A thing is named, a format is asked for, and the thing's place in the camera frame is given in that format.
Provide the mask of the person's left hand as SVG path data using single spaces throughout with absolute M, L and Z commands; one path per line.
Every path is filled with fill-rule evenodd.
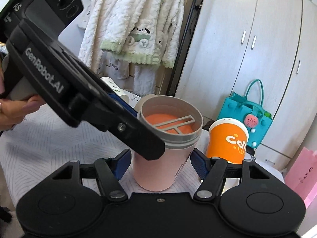
M 1 131 L 11 130 L 21 123 L 26 115 L 36 112 L 46 102 L 35 95 L 26 101 L 1 99 Z

